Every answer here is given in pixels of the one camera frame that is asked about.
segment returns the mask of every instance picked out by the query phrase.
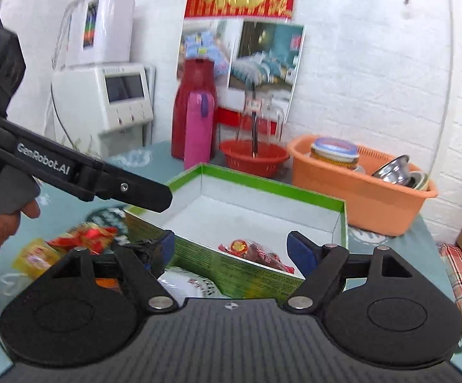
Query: red basket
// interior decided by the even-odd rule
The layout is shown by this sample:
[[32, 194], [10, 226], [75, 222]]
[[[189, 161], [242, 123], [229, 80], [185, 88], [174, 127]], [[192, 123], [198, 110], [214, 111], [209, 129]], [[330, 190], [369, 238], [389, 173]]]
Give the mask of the red basket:
[[266, 178], [275, 176], [280, 165], [290, 157], [284, 148], [265, 142], [258, 143], [257, 158], [252, 157], [252, 141], [223, 141], [220, 150], [230, 169]]

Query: red candy wrapper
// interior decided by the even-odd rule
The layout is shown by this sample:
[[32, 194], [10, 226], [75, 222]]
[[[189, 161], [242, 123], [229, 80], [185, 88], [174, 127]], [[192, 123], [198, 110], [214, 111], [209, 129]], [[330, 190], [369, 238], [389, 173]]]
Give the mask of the red candy wrapper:
[[94, 255], [101, 254], [114, 240], [118, 229], [83, 223], [47, 243], [56, 250], [68, 252], [77, 246], [88, 248]]
[[295, 273], [295, 268], [284, 265], [279, 255], [268, 252], [268, 249], [253, 240], [237, 239], [231, 243], [229, 248], [221, 244], [219, 250], [251, 262], [260, 263], [266, 267], [278, 269], [279, 271], [288, 272], [290, 274]]

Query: blue lid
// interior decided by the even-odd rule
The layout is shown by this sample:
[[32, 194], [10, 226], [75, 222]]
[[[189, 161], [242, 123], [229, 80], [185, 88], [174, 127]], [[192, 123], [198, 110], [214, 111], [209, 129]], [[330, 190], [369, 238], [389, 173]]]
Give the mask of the blue lid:
[[358, 154], [358, 147], [355, 144], [339, 138], [318, 138], [313, 145], [316, 148], [326, 150], [329, 153], [338, 153], [350, 156], [356, 156]]

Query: red thermos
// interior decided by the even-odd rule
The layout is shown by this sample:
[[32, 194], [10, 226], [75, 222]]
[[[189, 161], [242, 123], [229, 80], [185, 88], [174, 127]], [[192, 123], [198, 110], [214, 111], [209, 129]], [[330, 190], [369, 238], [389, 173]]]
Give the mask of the red thermos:
[[[185, 155], [185, 137], [187, 133], [187, 105], [191, 92], [206, 91], [216, 99], [214, 79], [214, 63], [209, 59], [189, 59], [185, 61], [185, 68], [181, 84], [174, 102], [172, 116], [172, 142], [171, 155], [180, 160]], [[213, 124], [213, 145], [216, 134], [216, 123]]]

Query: orange tub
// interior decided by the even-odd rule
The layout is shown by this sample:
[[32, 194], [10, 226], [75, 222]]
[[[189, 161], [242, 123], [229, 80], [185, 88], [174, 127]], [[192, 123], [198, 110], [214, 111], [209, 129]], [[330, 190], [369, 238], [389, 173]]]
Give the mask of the orange tub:
[[[434, 182], [428, 191], [386, 183], [371, 174], [395, 158], [374, 149], [358, 146], [358, 163], [366, 174], [318, 161], [306, 154], [317, 135], [304, 135], [288, 144], [293, 156], [293, 185], [346, 200], [348, 223], [361, 229], [388, 236], [406, 232], [424, 200], [438, 195]], [[419, 167], [409, 165], [411, 171]]]

